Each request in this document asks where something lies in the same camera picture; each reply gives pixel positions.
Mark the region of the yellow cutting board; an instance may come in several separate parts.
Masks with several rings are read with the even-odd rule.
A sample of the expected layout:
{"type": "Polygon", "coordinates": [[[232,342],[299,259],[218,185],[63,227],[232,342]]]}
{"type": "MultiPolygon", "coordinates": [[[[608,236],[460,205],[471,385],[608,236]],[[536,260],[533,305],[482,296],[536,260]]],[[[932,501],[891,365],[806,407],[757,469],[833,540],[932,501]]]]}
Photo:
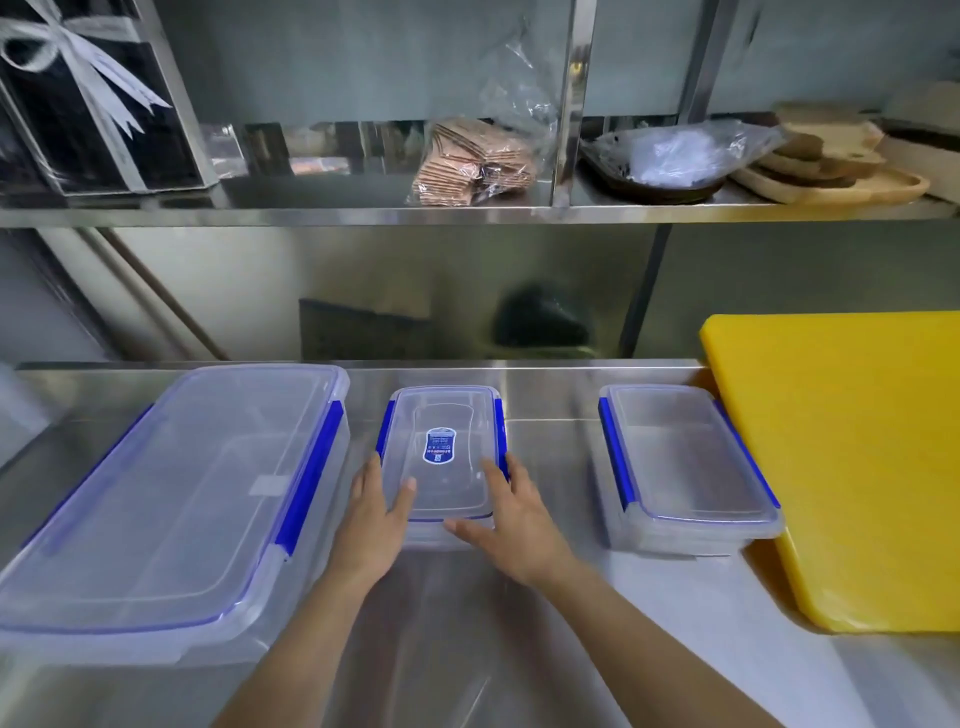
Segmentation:
{"type": "Polygon", "coordinates": [[[715,314],[700,338],[798,612],[960,634],[960,310],[715,314]]]}

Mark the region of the wooden tray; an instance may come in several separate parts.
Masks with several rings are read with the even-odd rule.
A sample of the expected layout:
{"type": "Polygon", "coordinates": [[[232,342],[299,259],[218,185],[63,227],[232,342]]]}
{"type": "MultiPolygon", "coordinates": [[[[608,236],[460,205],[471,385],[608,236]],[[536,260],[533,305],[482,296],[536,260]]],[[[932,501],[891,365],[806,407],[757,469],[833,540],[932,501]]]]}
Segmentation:
{"type": "Polygon", "coordinates": [[[890,165],[880,166],[869,177],[855,179],[850,186],[792,179],[758,166],[735,171],[729,178],[760,198],[784,205],[899,205],[919,200],[930,189],[926,177],[890,165]]]}

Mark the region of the dark plate in plastic bag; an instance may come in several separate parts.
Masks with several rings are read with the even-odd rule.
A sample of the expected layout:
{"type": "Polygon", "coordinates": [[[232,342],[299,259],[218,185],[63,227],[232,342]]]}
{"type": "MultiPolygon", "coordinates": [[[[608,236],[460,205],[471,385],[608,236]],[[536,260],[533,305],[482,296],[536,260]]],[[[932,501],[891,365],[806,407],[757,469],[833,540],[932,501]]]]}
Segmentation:
{"type": "Polygon", "coordinates": [[[610,196],[643,206],[711,200],[734,173],[788,140],[781,126],[737,118],[612,130],[582,141],[580,161],[610,196]]]}

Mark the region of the person's left hand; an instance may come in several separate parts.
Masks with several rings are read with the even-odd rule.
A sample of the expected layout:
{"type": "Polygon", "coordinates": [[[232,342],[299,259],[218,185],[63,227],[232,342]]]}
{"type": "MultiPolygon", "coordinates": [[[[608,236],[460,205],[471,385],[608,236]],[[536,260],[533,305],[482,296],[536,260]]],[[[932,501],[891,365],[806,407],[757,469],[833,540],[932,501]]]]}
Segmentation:
{"type": "Polygon", "coordinates": [[[325,576],[366,595],[388,573],[402,550],[407,529],[407,524],[391,526],[388,514],[393,504],[385,496],[381,458],[374,451],[351,482],[325,576]]]}

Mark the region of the small labelled clear plastic container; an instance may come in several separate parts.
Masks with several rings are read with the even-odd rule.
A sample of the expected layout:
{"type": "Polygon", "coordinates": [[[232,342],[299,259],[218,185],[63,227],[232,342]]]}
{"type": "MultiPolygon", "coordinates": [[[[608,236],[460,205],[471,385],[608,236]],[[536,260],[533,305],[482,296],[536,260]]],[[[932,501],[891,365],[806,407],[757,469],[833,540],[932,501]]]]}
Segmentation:
{"type": "Polygon", "coordinates": [[[391,396],[376,443],[387,504],[402,484],[414,480],[407,521],[407,552],[468,548],[445,527],[461,519],[491,528],[494,506],[482,467],[495,461],[508,473],[505,411],[491,386],[436,385],[397,390],[391,396]]]}

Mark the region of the person's right forearm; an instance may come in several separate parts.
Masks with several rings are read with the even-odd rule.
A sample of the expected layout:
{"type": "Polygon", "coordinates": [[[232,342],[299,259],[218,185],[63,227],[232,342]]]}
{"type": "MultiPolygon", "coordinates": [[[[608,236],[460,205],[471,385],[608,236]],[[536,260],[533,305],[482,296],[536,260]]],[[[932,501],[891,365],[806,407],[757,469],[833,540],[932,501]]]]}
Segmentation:
{"type": "Polygon", "coordinates": [[[580,559],[558,562],[533,585],[577,636],[632,728],[785,728],[580,559]]]}

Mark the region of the large clear plastic container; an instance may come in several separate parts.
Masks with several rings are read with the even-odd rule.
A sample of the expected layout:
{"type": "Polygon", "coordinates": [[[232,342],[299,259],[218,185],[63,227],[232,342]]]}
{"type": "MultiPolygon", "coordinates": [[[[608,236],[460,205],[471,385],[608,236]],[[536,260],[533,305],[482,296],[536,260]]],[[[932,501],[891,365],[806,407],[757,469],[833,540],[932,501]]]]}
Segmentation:
{"type": "Polygon", "coordinates": [[[179,377],[0,570],[0,650],[65,666],[258,661],[330,551],[341,367],[179,377]]]}

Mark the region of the small unlabelled clear plastic container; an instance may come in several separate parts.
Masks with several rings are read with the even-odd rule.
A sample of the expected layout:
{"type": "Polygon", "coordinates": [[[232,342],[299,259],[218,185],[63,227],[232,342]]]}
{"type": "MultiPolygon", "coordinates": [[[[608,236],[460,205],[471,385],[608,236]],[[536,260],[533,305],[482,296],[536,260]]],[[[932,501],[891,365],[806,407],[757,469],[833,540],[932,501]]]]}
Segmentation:
{"type": "Polygon", "coordinates": [[[690,385],[611,384],[592,443],[611,547],[735,556],[785,532],[785,516],[723,406],[690,385]]]}

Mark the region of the black ribboned gift box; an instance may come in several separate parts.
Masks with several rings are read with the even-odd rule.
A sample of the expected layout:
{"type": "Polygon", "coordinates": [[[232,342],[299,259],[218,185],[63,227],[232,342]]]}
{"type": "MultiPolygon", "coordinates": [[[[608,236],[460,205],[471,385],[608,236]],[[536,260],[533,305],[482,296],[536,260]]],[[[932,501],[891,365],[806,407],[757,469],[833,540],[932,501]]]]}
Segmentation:
{"type": "Polygon", "coordinates": [[[0,0],[0,102],[60,195],[218,183],[154,0],[0,0]]]}

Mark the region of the bag of brown coasters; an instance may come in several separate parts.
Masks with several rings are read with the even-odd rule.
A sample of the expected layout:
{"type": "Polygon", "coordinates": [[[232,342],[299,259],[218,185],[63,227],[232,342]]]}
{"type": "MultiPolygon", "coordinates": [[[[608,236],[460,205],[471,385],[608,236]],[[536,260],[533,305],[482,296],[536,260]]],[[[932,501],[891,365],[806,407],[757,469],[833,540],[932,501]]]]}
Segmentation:
{"type": "Polygon", "coordinates": [[[527,26],[482,56],[478,110],[431,120],[406,202],[470,208],[527,192],[552,162],[560,106],[548,56],[527,26]]]}

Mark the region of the stainless steel shelf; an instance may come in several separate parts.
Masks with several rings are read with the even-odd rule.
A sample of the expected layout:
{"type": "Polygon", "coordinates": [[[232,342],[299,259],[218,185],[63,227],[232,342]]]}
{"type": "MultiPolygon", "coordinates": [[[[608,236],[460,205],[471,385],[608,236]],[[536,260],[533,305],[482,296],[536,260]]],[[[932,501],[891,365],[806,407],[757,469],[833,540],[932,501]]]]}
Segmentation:
{"type": "Polygon", "coordinates": [[[520,196],[467,207],[408,205],[412,176],[378,171],[371,162],[355,176],[240,176],[206,192],[157,197],[0,196],[0,229],[960,221],[960,208],[931,197],[898,204],[783,204],[733,182],[703,202],[646,205],[603,192],[582,164],[570,173],[558,192],[542,180],[520,196]]]}

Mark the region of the pale wooden board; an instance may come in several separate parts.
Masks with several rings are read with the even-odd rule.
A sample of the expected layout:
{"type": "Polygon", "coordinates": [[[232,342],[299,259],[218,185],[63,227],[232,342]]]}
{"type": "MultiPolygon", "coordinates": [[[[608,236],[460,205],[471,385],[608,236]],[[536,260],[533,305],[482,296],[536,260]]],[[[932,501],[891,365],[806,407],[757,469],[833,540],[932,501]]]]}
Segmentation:
{"type": "Polygon", "coordinates": [[[960,209],[960,80],[915,83],[884,105],[877,151],[929,181],[928,195],[960,209]]]}

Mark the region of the person's right hand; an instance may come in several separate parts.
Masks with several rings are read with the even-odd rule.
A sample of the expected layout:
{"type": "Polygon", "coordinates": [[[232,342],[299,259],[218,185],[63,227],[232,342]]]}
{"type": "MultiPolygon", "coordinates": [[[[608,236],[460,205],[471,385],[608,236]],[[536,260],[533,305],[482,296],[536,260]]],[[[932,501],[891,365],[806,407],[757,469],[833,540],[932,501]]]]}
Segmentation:
{"type": "Polygon", "coordinates": [[[548,597],[577,558],[527,468],[510,453],[506,462],[504,473],[493,460],[482,461],[496,545],[479,551],[506,576],[548,597]]]}

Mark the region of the dark-edged wooden board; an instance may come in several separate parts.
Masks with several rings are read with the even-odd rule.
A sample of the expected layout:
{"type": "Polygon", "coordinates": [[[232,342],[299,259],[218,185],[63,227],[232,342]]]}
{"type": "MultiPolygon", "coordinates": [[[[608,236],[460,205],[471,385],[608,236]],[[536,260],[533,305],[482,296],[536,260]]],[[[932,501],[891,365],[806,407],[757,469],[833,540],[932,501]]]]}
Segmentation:
{"type": "Polygon", "coordinates": [[[772,114],[785,142],[757,165],[777,175],[810,183],[869,179],[886,164],[878,148],[884,132],[851,106],[789,102],[772,114]]]}

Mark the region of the person's left forearm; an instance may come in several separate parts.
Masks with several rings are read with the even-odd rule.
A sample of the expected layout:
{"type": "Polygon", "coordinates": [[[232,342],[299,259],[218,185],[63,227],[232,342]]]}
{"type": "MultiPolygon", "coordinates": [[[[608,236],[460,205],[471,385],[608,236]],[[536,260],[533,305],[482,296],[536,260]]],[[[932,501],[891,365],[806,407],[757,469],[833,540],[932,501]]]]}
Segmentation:
{"type": "Polygon", "coordinates": [[[396,560],[330,560],[210,728],[320,728],[361,607],[396,560]]]}

